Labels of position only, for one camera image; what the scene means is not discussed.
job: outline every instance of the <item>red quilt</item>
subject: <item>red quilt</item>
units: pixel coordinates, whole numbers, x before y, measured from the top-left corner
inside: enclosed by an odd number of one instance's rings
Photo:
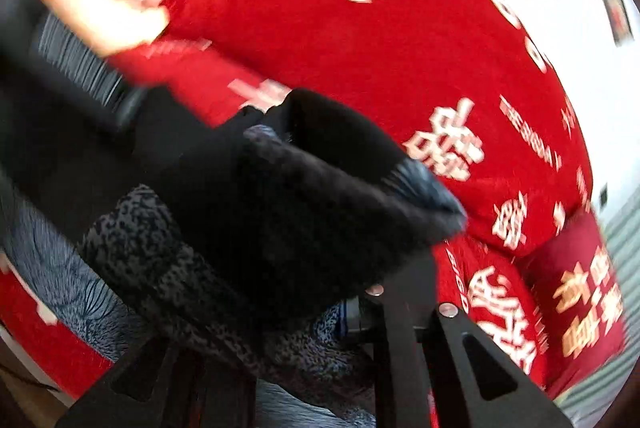
[[[111,368],[111,361],[60,321],[55,325],[44,323],[35,300],[11,272],[0,272],[0,320],[44,373],[74,399]]]
[[[110,61],[212,125],[307,87],[372,118],[460,199],[469,233],[525,255],[591,194],[577,119],[504,0],[137,0],[170,23]]]

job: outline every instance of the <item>pillow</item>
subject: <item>pillow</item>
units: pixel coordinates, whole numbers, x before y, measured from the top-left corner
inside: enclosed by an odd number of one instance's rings
[[[478,243],[474,251],[478,270],[468,285],[469,317],[544,390],[544,329],[531,292],[510,259]]]
[[[267,78],[340,101],[438,175],[470,234],[495,249],[526,256],[555,234],[556,204],[572,214],[591,191],[553,65],[504,0],[130,1],[165,9],[168,23],[151,44],[146,32],[110,37],[108,61],[128,80],[168,84],[213,126],[279,101]],[[218,75],[221,56],[257,81]]]
[[[476,260],[467,243],[466,234],[459,234],[432,248],[431,253],[437,268],[438,303],[453,303],[468,315],[469,300],[466,296],[466,289],[473,275],[469,268],[476,266]]]
[[[591,212],[517,262],[546,327],[547,393],[555,398],[623,350],[622,295]]]

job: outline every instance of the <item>white wall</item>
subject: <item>white wall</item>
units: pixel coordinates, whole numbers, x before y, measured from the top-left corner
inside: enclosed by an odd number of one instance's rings
[[[615,46],[602,0],[507,1],[572,100],[590,154],[594,198],[607,184],[610,215],[628,192],[622,182],[640,174],[640,110],[633,95],[640,96],[640,42]],[[640,16],[627,8],[640,40]]]

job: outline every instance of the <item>metal screw head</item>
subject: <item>metal screw head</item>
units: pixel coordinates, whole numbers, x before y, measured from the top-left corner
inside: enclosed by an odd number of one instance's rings
[[[458,308],[455,305],[453,305],[453,303],[449,303],[449,302],[441,303],[440,306],[438,307],[438,311],[445,318],[455,318],[456,316],[458,316]]]
[[[382,287],[380,284],[375,284],[369,287],[366,290],[366,293],[371,296],[380,296],[384,291],[385,291],[384,287]]]

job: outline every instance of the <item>cable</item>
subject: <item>cable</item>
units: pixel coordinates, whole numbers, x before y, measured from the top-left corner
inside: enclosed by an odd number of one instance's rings
[[[35,386],[36,388],[42,388],[44,390],[49,390],[50,392],[60,392],[60,390],[55,386],[51,386],[50,384],[41,383],[39,381],[35,381],[34,379],[29,379],[29,378],[25,378],[24,376],[21,376],[20,374],[18,374],[17,372],[10,369],[8,366],[5,366],[2,363],[0,363],[0,372],[4,372],[9,376],[11,376],[12,378],[17,379],[18,381],[21,381],[24,384]]]

